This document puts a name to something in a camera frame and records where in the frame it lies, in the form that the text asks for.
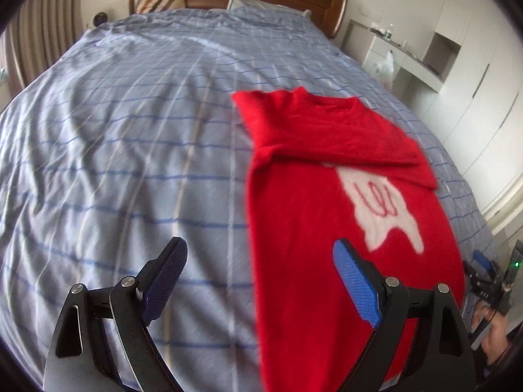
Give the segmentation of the person right hand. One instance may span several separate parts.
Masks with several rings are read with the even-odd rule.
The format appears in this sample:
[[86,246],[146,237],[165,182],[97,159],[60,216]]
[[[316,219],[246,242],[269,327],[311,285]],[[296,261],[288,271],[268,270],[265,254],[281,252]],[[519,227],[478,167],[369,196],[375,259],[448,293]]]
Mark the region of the person right hand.
[[492,366],[509,346],[506,337],[508,319],[486,303],[478,302],[472,316],[472,330],[475,330],[483,319],[490,321],[490,330],[481,342],[481,347],[487,357],[487,364]]

